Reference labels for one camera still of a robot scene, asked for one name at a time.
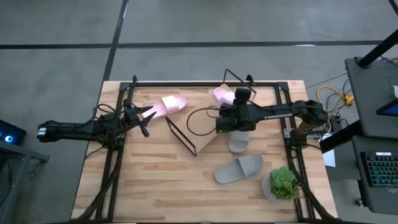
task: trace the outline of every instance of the yellow cable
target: yellow cable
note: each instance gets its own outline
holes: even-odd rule
[[[338,90],[336,90],[335,88],[333,88],[332,86],[320,86],[317,90],[317,99],[319,103],[322,103],[321,98],[319,96],[319,93],[321,91],[321,89],[327,88],[329,90],[334,91],[335,93],[339,94],[342,98],[344,98],[343,94],[341,94]]]
[[[354,97],[353,96],[347,96],[347,93],[351,93],[353,90],[352,89],[350,89],[350,90],[348,90],[347,92],[346,92],[346,103],[348,104],[348,103],[351,103],[353,100],[354,100]],[[340,92],[338,92],[339,94],[340,94],[340,98],[338,99],[338,101],[337,101],[337,103],[335,104],[335,107],[330,111],[330,113],[328,114],[328,121],[329,121],[329,119],[330,119],[330,117],[331,117],[331,115],[333,114],[333,112],[334,112],[334,110],[337,108],[337,105],[340,103],[340,101],[344,98],[344,95],[343,94],[341,94]],[[324,126],[323,126],[323,129],[326,129],[326,126],[328,126],[328,123],[326,123]]]
[[[352,92],[353,90],[352,89],[350,89],[350,90],[348,90],[347,92],[346,92],[346,95],[347,95],[347,93],[350,93],[350,92]],[[340,98],[338,101],[337,101],[337,103],[336,103],[336,105],[335,105],[335,107],[333,108],[333,110],[331,110],[330,112],[334,112],[334,110],[337,108],[337,105],[338,105],[338,103],[340,103],[340,101],[342,100],[342,98]]]

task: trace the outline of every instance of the brown cardboard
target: brown cardboard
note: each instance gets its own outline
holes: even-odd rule
[[[220,87],[216,88],[217,90],[228,90],[232,91],[230,87],[226,84],[222,84]],[[207,108],[209,106],[218,106],[216,98],[213,94],[209,94],[209,96],[203,101],[199,102],[192,110],[190,110],[187,114],[181,117],[175,125],[181,130],[182,133],[195,145],[196,152],[199,153],[211,140],[213,140],[217,133],[214,130],[212,133],[206,136],[197,136],[191,133],[187,128],[187,119],[189,115],[198,110],[200,108]],[[218,111],[208,110],[208,113],[211,116],[218,116]],[[216,127],[216,120],[214,118],[209,117],[206,114],[206,110],[202,110],[193,114],[189,119],[189,127],[190,129],[197,134],[205,134],[211,131]]]

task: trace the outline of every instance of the gray floor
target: gray floor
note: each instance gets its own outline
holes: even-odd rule
[[[122,0],[0,0],[1,44],[111,43]],[[381,40],[397,28],[387,0],[136,1],[130,0],[120,42]],[[219,80],[230,68],[258,80],[305,80],[306,86],[345,73],[344,59],[374,46],[118,49],[110,80]],[[0,119],[28,131],[25,145],[50,161],[27,178],[14,223],[70,218],[86,142],[41,144],[37,125],[85,121],[101,87],[109,49],[0,50]],[[398,55],[394,47],[386,57]],[[346,75],[325,83],[340,89]],[[319,85],[307,90],[315,99]],[[330,94],[321,93],[322,100]],[[350,123],[355,105],[340,113]],[[340,218],[397,223],[353,201],[353,180],[328,171]]]

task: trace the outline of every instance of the pink slide sandal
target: pink slide sandal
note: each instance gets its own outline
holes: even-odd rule
[[[227,103],[233,105],[235,100],[235,93],[227,90],[214,90],[214,97],[220,104]]]
[[[145,111],[142,115],[146,118],[153,112],[156,112],[152,118],[152,120],[155,120],[171,113],[178,112],[184,109],[186,105],[187,100],[183,96],[166,96],[162,97],[162,99],[153,105],[152,109]]]

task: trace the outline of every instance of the white pot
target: white pot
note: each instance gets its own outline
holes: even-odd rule
[[[270,181],[271,181],[271,174],[267,174],[262,182],[261,182],[261,189],[262,193],[271,201],[273,202],[284,202],[286,199],[278,199],[272,192],[271,192],[271,186],[270,186]]]

